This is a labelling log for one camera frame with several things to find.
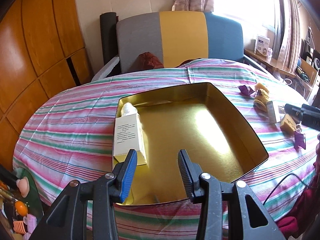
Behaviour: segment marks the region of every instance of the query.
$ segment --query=silver screw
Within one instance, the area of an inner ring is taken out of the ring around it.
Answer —
[[[211,175],[210,175],[209,173],[204,172],[204,173],[201,174],[201,178],[203,178],[203,179],[210,179],[210,178],[211,178]]]
[[[246,183],[243,180],[238,180],[237,181],[237,186],[238,187],[245,187]]]
[[[78,184],[79,184],[79,181],[76,180],[76,179],[74,179],[74,180],[72,180],[72,181],[69,182],[69,185],[70,185],[71,187],[76,187],[76,186],[78,186]]]
[[[112,172],[108,172],[106,175],[104,175],[106,179],[113,179],[115,175]]]

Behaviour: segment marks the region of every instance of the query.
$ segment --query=table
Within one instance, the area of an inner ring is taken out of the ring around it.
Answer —
[[[268,70],[270,73],[275,72],[279,72],[281,74],[290,76],[290,77],[295,77],[294,74],[285,71],[283,69],[279,69],[277,68],[277,60],[274,58],[267,58],[264,57],[262,55],[256,54],[253,50],[249,50],[249,49],[244,49],[244,54],[250,57],[255,58],[256,60],[258,60],[259,62],[261,62],[262,64],[266,65],[266,70]]]
[[[243,96],[239,85],[263,82],[279,105],[300,105],[302,96],[272,75],[251,66],[219,59],[199,59],[179,68],[127,73],[72,88],[51,98],[30,118],[17,142],[13,166],[28,169],[41,199],[51,204],[73,179],[87,182],[112,168],[112,140],[118,100],[138,92],[195,82],[211,82],[253,127],[269,159],[243,180],[264,201],[276,184],[291,172],[309,183],[315,174],[318,132],[303,127],[307,149],[293,148],[293,137],[279,124],[270,125],[268,115],[253,107],[253,96]],[[304,186],[288,177],[273,193],[266,208],[279,220],[293,207]],[[228,224],[224,204],[223,224]],[[200,205],[189,200],[150,206],[116,206],[120,238],[195,239]],[[87,226],[92,226],[92,203]]]

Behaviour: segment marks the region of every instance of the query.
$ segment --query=white box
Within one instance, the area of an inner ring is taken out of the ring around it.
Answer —
[[[143,143],[142,126],[138,114],[116,118],[113,156],[118,162],[123,162],[130,149],[138,154],[138,164],[146,164]]]
[[[275,101],[267,102],[269,123],[277,123],[280,122],[280,114],[278,104]]]
[[[254,52],[266,57],[269,49],[269,43],[270,39],[268,37],[258,35],[254,46]]]

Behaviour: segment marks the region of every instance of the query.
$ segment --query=bright window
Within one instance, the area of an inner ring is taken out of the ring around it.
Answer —
[[[214,0],[214,14],[275,28],[274,0]]]

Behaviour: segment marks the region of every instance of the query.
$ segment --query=black gap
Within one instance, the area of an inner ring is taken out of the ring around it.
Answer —
[[[69,196],[65,195],[54,208],[53,212],[47,219],[47,224],[53,227],[62,228],[66,222],[67,208],[69,204]]]
[[[68,57],[68,58],[67,58],[67,64],[68,64],[68,66],[69,66],[69,69],[70,69],[71,75],[72,75],[72,77],[73,77],[73,80],[74,80],[75,83],[76,83],[76,86],[81,86],[81,83],[80,83],[80,81],[79,81],[79,78],[78,78],[77,73],[76,73],[76,70],[75,70],[75,67],[73,66],[71,57]]]
[[[250,226],[252,228],[266,226],[268,224],[268,220],[250,195],[245,196],[245,202],[247,204]]]

